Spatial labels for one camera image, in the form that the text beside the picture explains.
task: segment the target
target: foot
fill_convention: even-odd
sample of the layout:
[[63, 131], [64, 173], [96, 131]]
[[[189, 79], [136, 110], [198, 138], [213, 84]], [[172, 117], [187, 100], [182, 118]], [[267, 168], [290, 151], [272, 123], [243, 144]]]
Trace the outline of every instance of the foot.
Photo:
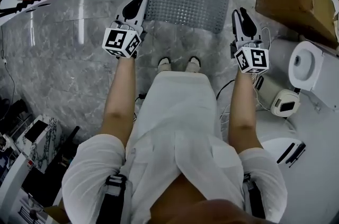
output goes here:
[[168, 57], [164, 57], [159, 61], [158, 64], [158, 73], [162, 71], [171, 71], [171, 60]]
[[200, 60], [197, 57], [191, 57], [185, 71], [189, 73], [198, 73], [200, 71]]

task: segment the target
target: white wall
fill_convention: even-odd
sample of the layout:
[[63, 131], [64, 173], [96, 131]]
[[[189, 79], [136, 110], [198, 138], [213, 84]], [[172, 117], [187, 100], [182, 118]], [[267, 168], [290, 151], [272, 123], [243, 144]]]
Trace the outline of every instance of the white wall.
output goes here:
[[281, 166], [288, 189], [281, 222], [327, 224], [339, 210], [339, 113], [325, 106], [317, 113], [301, 95], [301, 106], [290, 121], [307, 147], [291, 168]]

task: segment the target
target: gray marble floor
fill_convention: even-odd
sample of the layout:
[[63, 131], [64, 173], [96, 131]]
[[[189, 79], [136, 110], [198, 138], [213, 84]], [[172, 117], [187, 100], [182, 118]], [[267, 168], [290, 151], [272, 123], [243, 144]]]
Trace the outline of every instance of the gray marble floor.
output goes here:
[[[98, 131], [113, 80], [117, 60], [101, 49], [101, 42], [105, 28], [114, 20], [116, 6], [114, 1], [85, 4], [79, 14], [63, 3], [60, 10], [43, 18], [18, 16], [3, 26], [15, 98], [23, 98], [35, 116], [44, 113], [58, 119], [65, 129], [79, 125], [80, 141]], [[289, 33], [283, 25], [256, 13], [255, 0], [230, 0], [224, 30], [217, 35], [169, 23], [145, 22], [148, 34], [136, 61], [137, 93], [148, 91], [161, 57], [170, 56], [173, 69], [183, 70], [193, 55], [201, 59], [201, 71], [217, 93], [237, 71], [236, 62], [230, 59], [229, 44], [234, 39], [231, 13], [241, 6], [262, 27], [270, 29], [272, 38]], [[266, 33], [263, 37], [268, 42]], [[0, 95], [11, 97], [13, 84], [2, 64], [0, 74]], [[222, 92], [218, 100], [220, 112], [229, 106], [232, 89], [230, 85]], [[228, 115], [222, 120], [224, 134], [227, 121]]]

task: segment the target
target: white dress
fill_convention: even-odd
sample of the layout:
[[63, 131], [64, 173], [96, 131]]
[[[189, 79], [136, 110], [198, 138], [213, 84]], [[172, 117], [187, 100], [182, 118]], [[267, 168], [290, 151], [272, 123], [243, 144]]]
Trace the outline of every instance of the white dress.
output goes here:
[[147, 223], [150, 208], [181, 174], [207, 199], [244, 207], [244, 172], [261, 191], [266, 219], [279, 222], [287, 190], [271, 155], [253, 148], [237, 154], [221, 139], [215, 94], [203, 74], [158, 74], [140, 109], [126, 152], [111, 135], [82, 143], [63, 179], [63, 198], [72, 224], [95, 223], [102, 186], [135, 148], [131, 222]]

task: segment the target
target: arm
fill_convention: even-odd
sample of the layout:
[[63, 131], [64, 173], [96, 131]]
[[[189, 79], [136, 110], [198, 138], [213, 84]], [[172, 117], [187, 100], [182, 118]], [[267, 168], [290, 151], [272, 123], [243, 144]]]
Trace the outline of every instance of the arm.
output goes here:
[[135, 60], [120, 58], [107, 96], [100, 133], [119, 138], [125, 147], [133, 128], [135, 94]]
[[250, 74], [238, 71], [230, 108], [228, 142], [237, 153], [262, 148], [255, 132], [255, 101]]

